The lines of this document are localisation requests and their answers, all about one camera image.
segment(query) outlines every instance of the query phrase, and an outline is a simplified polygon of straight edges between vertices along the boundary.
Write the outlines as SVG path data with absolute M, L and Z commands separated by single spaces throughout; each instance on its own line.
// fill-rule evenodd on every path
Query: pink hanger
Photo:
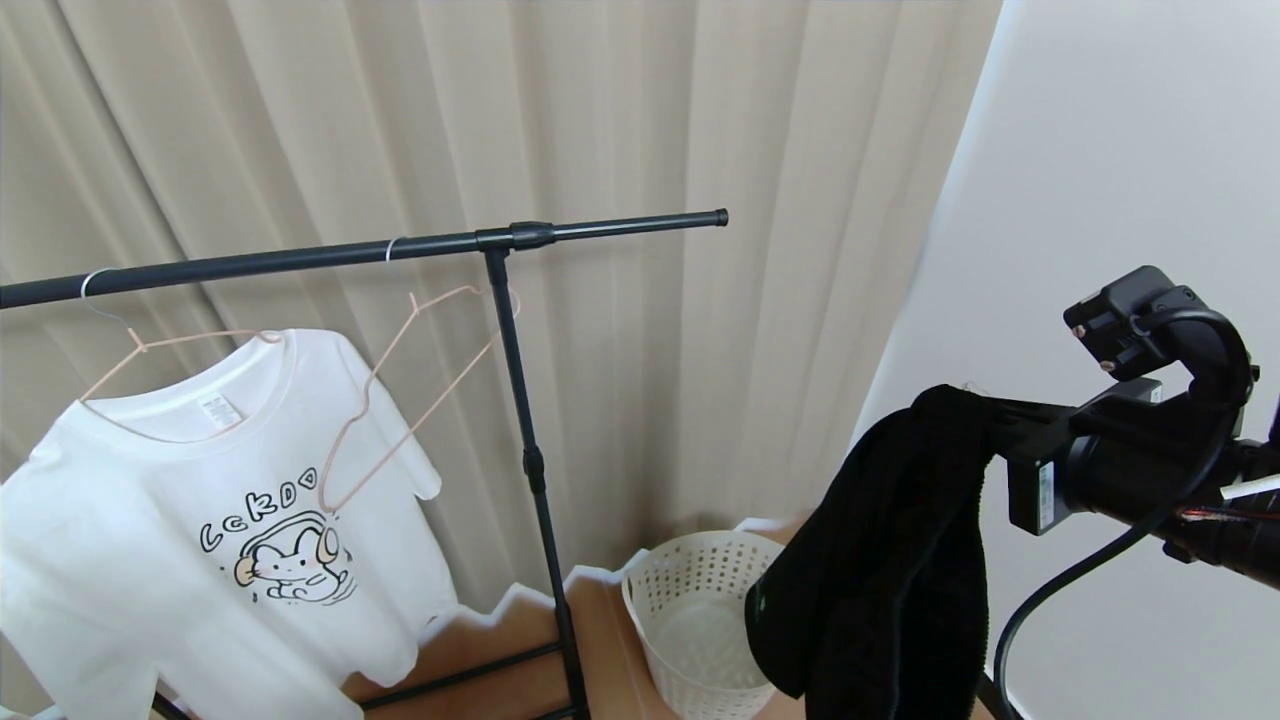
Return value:
M 148 351 L 151 348 L 155 348 L 155 347 L 164 347 L 166 345 L 178 345 L 178 343 L 192 341 L 192 340 L 204 340 L 206 337 L 229 337 L 229 336 L 246 336 L 246 334 L 248 334 L 248 336 L 257 336 L 264 342 L 270 342 L 270 343 L 276 343 L 276 342 L 280 342 L 282 340 L 284 340 L 283 336 L 280 336 L 279 333 L 269 333 L 269 332 L 262 332 L 262 331 L 218 331 L 218 332 L 211 332 L 211 333 L 200 333 L 200 334 L 191 334 L 191 336 L 184 336 L 184 337 L 175 337 L 175 338 L 170 338 L 170 340 L 160 340 L 160 341 L 156 341 L 156 342 L 142 342 L 142 338 L 140 338 L 138 333 L 133 331 L 133 325 L 131 325 L 128 320 L 125 320 L 124 318 L 122 318 L 119 315 L 113 315 L 113 314 L 106 313 L 104 310 L 99 310 L 97 307 L 93 306 L 92 302 L 88 301 L 88 296 L 86 295 L 86 291 L 88 290 L 90 281 L 92 281 L 95 277 L 97 277 L 101 273 L 105 273 L 108 270 L 115 270 L 115 269 L 118 269 L 118 268 L 102 268 L 100 270 L 93 270 L 92 273 L 84 275 L 84 282 L 81 283 L 81 300 L 84 301 L 84 305 L 88 305 L 90 310 L 97 313 L 99 315 L 105 315 L 108 318 L 111 318 L 111 319 L 119 322 L 122 325 L 124 325 L 124 329 L 129 333 L 129 337 L 133 338 L 133 342 L 137 345 L 137 347 L 134 347 L 132 352 L 129 352 L 128 355 L 125 355 L 124 360 L 120 360 L 119 363 L 115 364 L 114 368 L 111 368 L 110 370 L 108 370 L 108 373 L 105 375 L 102 375 L 102 379 L 97 380 L 87 391 L 84 391 L 84 395 L 81 396 L 81 402 L 84 402 L 86 400 L 88 400 L 90 396 L 92 396 L 97 391 L 97 388 L 102 387 L 102 384 L 106 380 L 111 379 L 116 373 L 120 372 L 120 369 L 123 369 L 125 365 L 128 365 L 131 361 L 133 361 L 134 357 L 137 357 L 138 355 L 142 355 L 143 352 L 146 352 L 146 351 Z M 230 428 L 224 428 L 223 432 L 227 432 L 229 429 Z
M 396 245 L 396 240 L 392 240 L 390 242 L 387 243 L 387 261 L 388 263 L 392 259 L 392 247 Z M 369 470 L 369 473 L 366 473 L 365 477 L 362 477 L 360 479 L 360 482 L 356 483 L 356 486 L 353 488 L 351 488 L 349 491 L 347 491 L 347 495 L 342 496 L 342 498 L 339 498 L 337 503 L 329 505 L 329 502 L 325 501 L 324 493 L 325 493 L 325 488 L 326 488 L 328 482 L 329 482 L 329 470 L 333 466 L 333 459 L 338 455 L 338 447 L 342 446 L 342 441 L 346 439 L 347 432 L 361 418 L 364 418 L 365 415 L 369 414 L 369 407 L 372 404 L 372 400 L 370 397 L 370 389 L 374 386 L 374 380 L 378 379 L 378 372 L 383 368 L 383 363 L 387 361 L 387 357 L 392 354 L 392 350 L 396 348 L 396 346 L 399 343 L 401 338 L 404 337 L 404 333 L 408 331 L 410 325 L 412 325 L 413 322 L 417 320 L 417 316 L 421 315 L 424 310 L 426 310 L 428 307 L 431 307 L 433 305 L 435 305 L 436 302 L 440 302 L 442 300 L 448 300 L 449 297 L 453 297 L 454 295 L 458 295 L 460 292 L 465 292 L 465 291 L 470 291 L 474 295 L 484 295 L 483 291 L 480 291 L 475 286 L 466 284 L 466 286 L 462 286 L 462 287 L 453 288 L 449 292 L 445 292 L 444 295 L 433 297 L 431 300 L 428 300 L 426 302 L 419 305 L 417 297 L 412 292 L 408 293 L 408 300 L 410 300 L 410 304 L 412 305 L 412 310 L 410 311 L 408 319 L 404 320 L 404 324 L 401 325 L 399 332 L 396 333 L 396 337 L 392 340 L 392 343 L 387 347 L 385 351 L 383 351 L 383 356 L 378 359 L 378 363 L 374 365 L 374 369 L 370 370 L 369 379 L 365 380 L 365 389 L 364 389 L 365 404 L 364 404 L 364 407 L 361 407 L 360 414 L 357 414 L 355 418 L 347 420 L 342 425 L 342 429 L 338 430 L 338 437 L 337 437 L 337 439 L 333 441 L 333 447 L 329 448 L 329 456 L 325 457 L 324 468 L 320 470 L 320 482 L 319 482 L 319 486 L 317 486 L 317 488 L 319 488 L 317 489 L 317 497 L 320 500 L 320 509 L 324 510 L 325 512 L 329 512 L 332 515 L 332 514 L 337 512 L 338 510 L 342 510 L 342 506 L 347 505 L 347 502 L 352 497 L 355 497 L 357 492 L 360 492 L 360 488 L 365 487 L 365 483 L 367 483 L 378 473 L 378 470 L 380 470 L 383 468 L 383 465 L 385 465 L 392 459 L 392 456 L 396 455 L 396 451 L 399 450 L 402 445 L 404 445 L 406 442 L 408 442 L 408 439 L 411 437 L 413 437 L 413 433 L 417 432 L 417 428 L 421 427 L 422 423 L 425 423 L 426 419 L 431 416 L 431 413 L 435 413 L 435 409 L 439 407 L 440 404 L 444 402 L 444 398 L 448 397 L 451 392 L 453 392 L 453 388 L 458 387 L 458 383 L 462 382 L 462 378 L 467 377 L 467 373 L 470 373 L 471 369 L 475 368 L 476 364 L 480 363 L 480 359 L 484 357 L 486 352 L 489 352 L 489 348 L 493 347 L 494 336 L 490 336 L 489 342 L 484 347 L 480 348 L 480 352 L 477 352 L 476 356 L 472 357 L 470 363 L 467 363 L 467 366 L 463 368 L 461 373 L 458 373 L 458 377 L 453 378 L 453 382 L 449 383 L 449 387 L 444 388 L 444 392 L 442 392 L 440 396 L 435 398 L 435 402 L 433 402 L 431 406 L 426 409 L 426 413 L 422 413 L 422 416 L 419 418 L 416 423 L 413 423 L 412 425 L 410 425 L 408 432 L 404 433 L 404 436 L 401 437 L 396 442 L 396 445 L 392 446 L 392 448 L 387 452 L 387 455 L 384 455 L 381 457 L 381 460 L 379 460 L 372 466 L 372 469 Z M 512 299 L 515 299 L 515 304 L 516 304 L 516 309 L 515 309 L 513 315 L 515 316 L 520 316 L 520 296 L 516 295 L 515 290 L 511 291 L 511 296 L 512 296 Z

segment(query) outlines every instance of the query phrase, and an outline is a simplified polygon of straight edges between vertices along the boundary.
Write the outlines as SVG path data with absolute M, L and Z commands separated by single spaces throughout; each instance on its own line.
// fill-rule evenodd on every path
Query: white label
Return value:
M 1041 465 L 1039 529 L 1053 524 L 1053 462 Z
M 230 402 L 227 402 L 227 398 L 223 397 L 223 393 L 220 392 L 215 392 L 214 395 L 204 397 L 197 402 L 200 409 L 205 411 L 205 416 L 209 418 L 209 421 L 212 423 L 219 430 L 225 430 L 227 428 L 237 425 L 241 420 L 243 420 L 241 414 L 232 407 Z

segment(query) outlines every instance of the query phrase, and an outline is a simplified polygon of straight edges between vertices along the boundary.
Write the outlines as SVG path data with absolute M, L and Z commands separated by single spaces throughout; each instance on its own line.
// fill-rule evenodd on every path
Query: curtain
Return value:
M 726 206 L 727 228 L 511 259 L 563 570 L 812 506 L 905 296 L 998 14 L 951 3 L 26 1 L 0 5 L 0 279 Z M 375 359 L 479 256 L 95 300 L 160 340 L 324 327 Z M 411 420 L 495 331 L 419 320 Z M 79 301 L 0 316 L 0 464 L 132 350 Z M 150 352 L 127 395 L 223 357 Z M 547 568 L 499 354 L 420 429 L 462 598 Z

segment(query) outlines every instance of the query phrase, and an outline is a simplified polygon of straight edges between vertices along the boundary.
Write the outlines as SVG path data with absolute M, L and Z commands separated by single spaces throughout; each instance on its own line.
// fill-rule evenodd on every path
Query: white plastic basket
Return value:
M 627 570 L 622 600 L 649 674 L 684 720 L 748 720 L 773 697 L 746 642 L 742 602 L 780 552 L 751 533 L 695 533 Z

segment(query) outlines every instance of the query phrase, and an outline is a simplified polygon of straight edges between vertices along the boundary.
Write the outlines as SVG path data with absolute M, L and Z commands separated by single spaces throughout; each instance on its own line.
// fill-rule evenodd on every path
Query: neckline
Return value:
M 292 329 L 273 332 L 280 336 L 279 342 L 266 342 L 255 336 L 221 361 L 174 384 L 140 395 L 77 400 L 63 413 L 60 424 L 101 445 L 157 460 L 200 457 L 234 447 L 270 421 L 293 382 L 298 357 L 297 333 Z M 275 373 L 266 400 L 238 425 L 212 437 L 197 441 L 166 441 L 132 430 L 111 419 L 193 401 L 221 382 L 253 370 Z

